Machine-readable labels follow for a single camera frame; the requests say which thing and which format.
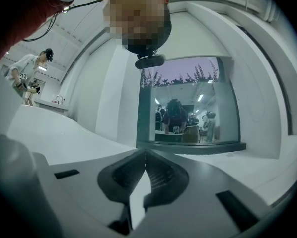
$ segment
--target window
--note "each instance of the window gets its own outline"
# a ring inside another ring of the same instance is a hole
[[[227,78],[216,57],[175,59],[142,70],[137,141],[239,142],[237,104]]]

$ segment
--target white t-shirt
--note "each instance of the white t-shirt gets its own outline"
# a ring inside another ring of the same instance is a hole
[[[7,76],[5,77],[8,83],[11,86],[15,85],[15,80],[12,75],[12,71],[14,69],[17,69],[19,75],[26,74],[26,77],[27,77],[26,85],[28,86],[29,82],[33,79],[34,74],[38,70],[38,66],[35,66],[37,58],[38,56],[35,56],[33,54],[27,54],[23,56],[21,60],[11,65],[9,67]]]

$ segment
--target white room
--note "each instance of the white room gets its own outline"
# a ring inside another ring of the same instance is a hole
[[[297,181],[297,36],[273,0],[170,0],[171,32],[152,54],[165,60],[142,69],[143,58],[106,31],[103,6],[63,9],[28,39],[54,22],[45,36],[6,52],[0,135],[60,171],[141,149],[210,164],[272,209]],[[14,64],[47,48],[52,59],[37,66],[34,90],[10,87]],[[128,205],[139,233],[153,189],[148,172],[140,177]]]

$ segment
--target black slot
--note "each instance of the black slot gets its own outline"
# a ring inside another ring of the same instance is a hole
[[[240,231],[245,231],[258,222],[258,219],[230,191],[216,194]]]
[[[55,177],[57,179],[62,179],[62,178],[66,178],[66,177],[71,177],[74,175],[79,174],[80,172],[76,169],[71,169],[71,170],[67,170],[67,171],[63,171],[63,172],[59,172],[59,173],[55,173]]]

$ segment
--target ceiling light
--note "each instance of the ceiling light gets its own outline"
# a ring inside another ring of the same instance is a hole
[[[38,68],[41,69],[41,70],[43,70],[43,71],[47,71],[47,69],[44,68],[44,67],[38,66]]]
[[[198,101],[200,101],[200,100],[202,99],[203,96],[204,96],[204,95],[201,94],[201,95],[199,96],[199,98],[198,98]]]

